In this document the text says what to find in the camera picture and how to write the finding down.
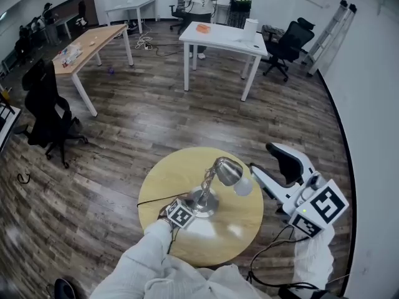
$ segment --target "lamp base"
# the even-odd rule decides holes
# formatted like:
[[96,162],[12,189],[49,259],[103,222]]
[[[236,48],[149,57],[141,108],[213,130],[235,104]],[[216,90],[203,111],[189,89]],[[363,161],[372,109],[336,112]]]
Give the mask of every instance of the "lamp base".
[[186,201],[187,206],[190,207],[194,215],[199,218],[211,217],[219,207],[219,197],[216,195],[213,189],[209,190],[210,194],[206,200],[206,205],[200,205],[196,201],[202,194],[201,186],[197,186],[190,191],[188,200]]

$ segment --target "office chair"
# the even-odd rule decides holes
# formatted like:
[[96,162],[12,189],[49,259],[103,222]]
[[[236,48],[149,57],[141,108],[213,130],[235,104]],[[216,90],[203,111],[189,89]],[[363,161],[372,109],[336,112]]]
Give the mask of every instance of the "office chair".
[[272,57],[268,60],[261,60],[262,62],[270,63],[270,67],[266,72],[263,72],[263,76],[266,76],[276,67],[285,76],[284,81],[288,81],[288,75],[286,74],[288,66],[284,60],[293,62],[298,59],[302,47],[314,37],[314,33],[311,31],[314,25],[303,18],[298,19],[298,21],[290,23],[288,30],[280,38],[279,42],[273,42],[270,37],[268,41],[265,41],[267,52]]
[[[28,90],[25,98],[26,108],[35,116],[36,121],[32,133],[27,131],[28,125],[18,126],[14,129],[14,134],[24,134],[28,137],[28,144],[40,145],[45,148],[47,159],[51,159],[50,152],[59,146],[62,164],[69,168],[65,162],[64,143],[65,140],[83,140],[85,144],[89,141],[82,135],[72,135],[69,133],[70,127],[80,121],[74,117],[66,99],[59,96],[57,82],[55,80],[54,64],[45,64],[40,59],[22,78],[22,87]],[[64,110],[60,117],[55,110],[55,105]]]
[[176,11],[173,10],[173,7],[175,5],[170,6],[171,14],[173,17],[178,17],[178,18],[182,19],[182,21],[179,24],[173,24],[172,26],[170,26],[170,31],[173,31],[174,27],[179,27],[179,31],[177,32],[177,34],[180,34],[181,30],[183,30],[186,27],[187,14],[186,14],[186,8],[185,8],[185,1],[177,0],[177,3],[178,3],[178,5],[176,7]]

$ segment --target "paper towel roll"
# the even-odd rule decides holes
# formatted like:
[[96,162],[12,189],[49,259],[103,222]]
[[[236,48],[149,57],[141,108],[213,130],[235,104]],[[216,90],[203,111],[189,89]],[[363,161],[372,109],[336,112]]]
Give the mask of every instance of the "paper towel roll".
[[255,39],[257,29],[257,20],[256,19],[247,19],[245,21],[245,27],[243,30],[243,36],[241,38],[242,41],[253,41]]

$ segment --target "dark wood plank floor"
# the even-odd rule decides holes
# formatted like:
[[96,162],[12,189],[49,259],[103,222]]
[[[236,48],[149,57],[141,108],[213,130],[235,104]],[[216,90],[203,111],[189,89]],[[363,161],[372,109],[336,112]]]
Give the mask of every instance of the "dark wood plank floor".
[[[179,44],[169,23],[150,26],[154,44]],[[0,155],[0,268],[18,286],[21,298],[43,298],[46,285],[57,277],[69,277],[81,298],[89,296],[121,254],[142,237],[136,208],[140,186],[149,170],[176,150],[212,146],[278,175],[277,161],[265,144],[292,145],[326,178],[333,178],[352,202],[342,135],[317,77],[306,78],[301,66],[292,64],[290,80],[284,83],[277,70],[264,78],[267,65],[261,63],[247,101],[241,102],[244,82],[239,72],[245,56],[208,49],[207,59],[191,71],[190,91],[184,92],[183,53],[157,57],[154,50],[135,50],[137,38],[130,36],[134,67],[128,66],[123,39],[114,39],[100,52],[101,67],[92,59],[80,71],[97,118],[90,115],[72,81],[58,79],[60,95],[90,141],[69,142],[70,169],[61,165],[58,151],[48,161],[44,149],[29,146],[22,136],[11,135]],[[181,45],[159,48],[160,55],[183,50]],[[45,47],[36,59],[51,59],[58,50]],[[18,124],[34,122],[24,108],[26,92],[21,88],[30,65],[15,68],[2,81],[13,87],[12,104],[23,108]],[[108,73],[109,67],[115,74]],[[19,184],[18,173],[30,173],[30,183]],[[251,257],[284,227],[274,213],[276,202],[266,196],[264,210],[254,242],[232,260],[243,275]],[[351,223],[349,210],[335,225],[330,246],[333,278],[345,274]],[[10,233],[12,227],[19,233]],[[290,282],[293,255],[293,245],[271,249],[255,263],[257,275],[269,283]],[[338,292],[341,284],[342,280],[330,286]]]

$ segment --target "round wooden table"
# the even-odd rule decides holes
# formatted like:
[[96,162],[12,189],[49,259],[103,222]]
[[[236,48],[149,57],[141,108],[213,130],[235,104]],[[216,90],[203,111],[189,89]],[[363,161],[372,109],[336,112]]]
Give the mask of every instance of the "round wooden table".
[[[237,157],[220,149],[182,149],[153,167],[138,198],[138,202],[145,202],[191,191],[201,184],[205,169],[212,167],[215,159],[221,156],[237,161],[244,168],[245,177],[253,181],[253,190],[248,196],[238,196],[232,187],[223,186],[215,176],[211,187],[219,196],[219,209],[213,216],[196,217],[187,229],[180,229],[170,252],[195,267],[227,262],[244,251],[255,238],[263,217],[263,197],[249,168]],[[155,222],[160,209],[174,198],[140,205],[138,215],[143,229]]]

